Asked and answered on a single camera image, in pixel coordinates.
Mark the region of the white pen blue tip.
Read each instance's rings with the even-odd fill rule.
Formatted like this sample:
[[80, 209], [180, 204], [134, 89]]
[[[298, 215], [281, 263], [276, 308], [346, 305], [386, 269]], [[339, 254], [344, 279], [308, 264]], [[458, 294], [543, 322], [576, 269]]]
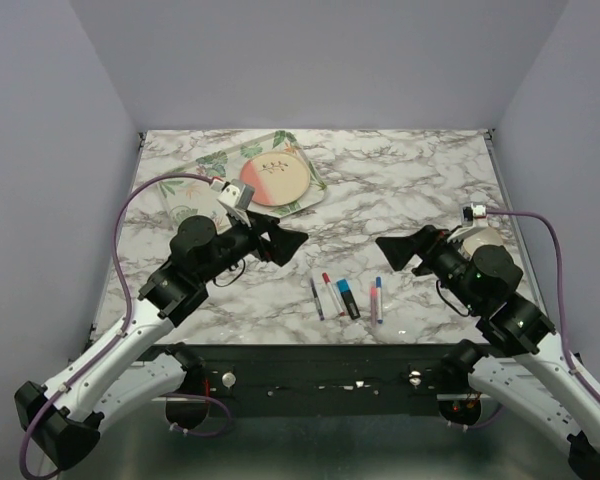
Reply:
[[382, 301], [382, 279], [376, 276], [375, 279], [375, 313], [377, 324], [383, 323], [383, 301]]

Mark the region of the pink pen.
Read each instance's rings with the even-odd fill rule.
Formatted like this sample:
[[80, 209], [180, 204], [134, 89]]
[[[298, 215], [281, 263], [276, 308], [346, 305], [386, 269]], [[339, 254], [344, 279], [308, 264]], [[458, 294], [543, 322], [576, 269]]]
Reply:
[[370, 287], [370, 316], [371, 323], [376, 325], [378, 323], [379, 315], [379, 296], [377, 285], [372, 282]]

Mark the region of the white pen red tip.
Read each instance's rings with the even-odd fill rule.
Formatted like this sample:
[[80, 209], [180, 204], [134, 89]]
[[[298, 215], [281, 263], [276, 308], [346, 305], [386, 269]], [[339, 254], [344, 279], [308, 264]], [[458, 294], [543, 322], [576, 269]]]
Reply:
[[340, 301], [340, 299], [338, 297], [338, 293], [336, 292], [335, 286], [332, 283], [332, 281], [330, 279], [330, 276], [328, 275], [327, 272], [323, 272], [321, 274], [321, 276], [322, 276], [323, 282], [324, 282], [324, 284], [325, 284], [325, 286], [327, 288], [327, 291], [328, 291], [328, 293], [330, 295], [330, 298], [331, 298], [331, 300], [332, 300], [332, 302], [334, 304], [334, 307], [336, 309], [337, 315], [340, 316], [340, 317], [344, 316], [345, 315], [344, 307], [341, 304], [341, 301]]

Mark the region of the black marker blue tip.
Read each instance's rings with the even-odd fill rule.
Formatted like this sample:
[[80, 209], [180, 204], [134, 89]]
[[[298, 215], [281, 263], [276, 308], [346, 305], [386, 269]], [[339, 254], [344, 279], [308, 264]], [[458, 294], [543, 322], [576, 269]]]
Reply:
[[351, 291], [351, 288], [346, 279], [341, 279], [336, 282], [337, 289], [340, 293], [344, 304], [344, 309], [352, 320], [360, 318], [359, 308]]

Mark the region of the dark blue pen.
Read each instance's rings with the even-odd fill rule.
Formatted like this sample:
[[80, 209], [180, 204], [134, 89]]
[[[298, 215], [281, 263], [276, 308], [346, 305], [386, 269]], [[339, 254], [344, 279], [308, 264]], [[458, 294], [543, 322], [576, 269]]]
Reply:
[[321, 301], [320, 301], [320, 298], [319, 298], [319, 294], [318, 294], [318, 291], [317, 291], [317, 287], [316, 287], [316, 284], [315, 284], [315, 281], [314, 281], [313, 277], [309, 278], [309, 285], [310, 285], [311, 294], [312, 294], [312, 297], [313, 297], [313, 301], [314, 301], [314, 304], [315, 304], [316, 311], [318, 313], [319, 319], [320, 319], [320, 321], [324, 321], [325, 320], [325, 315], [324, 315], [322, 304], [321, 304]]

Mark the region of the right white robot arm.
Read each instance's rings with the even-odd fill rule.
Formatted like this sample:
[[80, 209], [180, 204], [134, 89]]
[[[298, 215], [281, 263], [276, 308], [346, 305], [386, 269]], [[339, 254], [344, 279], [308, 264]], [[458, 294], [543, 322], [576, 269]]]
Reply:
[[565, 450], [579, 478], [600, 479], [600, 385], [564, 349], [551, 320], [518, 294], [522, 271], [506, 248], [483, 244], [464, 255], [452, 232], [432, 225], [376, 243], [395, 271], [420, 258], [413, 274], [434, 275], [498, 353], [459, 342], [441, 362], [442, 384], [487, 394]]

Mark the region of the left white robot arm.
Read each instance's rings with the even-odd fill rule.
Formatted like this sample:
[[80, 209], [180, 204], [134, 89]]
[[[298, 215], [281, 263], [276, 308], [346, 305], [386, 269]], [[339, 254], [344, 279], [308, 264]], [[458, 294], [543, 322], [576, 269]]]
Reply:
[[81, 462], [100, 440], [100, 426], [121, 408], [140, 399], [176, 391], [194, 393], [202, 380], [200, 368], [187, 360], [168, 367], [160, 380], [133, 388], [121, 402], [101, 401], [139, 356], [187, 319], [208, 297], [208, 283], [252, 255], [262, 262], [286, 265], [307, 241], [304, 232], [280, 227], [278, 219], [249, 213], [217, 231], [202, 215], [184, 220], [169, 242], [170, 254], [127, 303], [125, 315], [77, 360], [43, 384], [27, 381], [14, 395], [25, 432], [19, 453], [21, 474], [27, 468], [31, 442], [44, 452], [57, 471]]

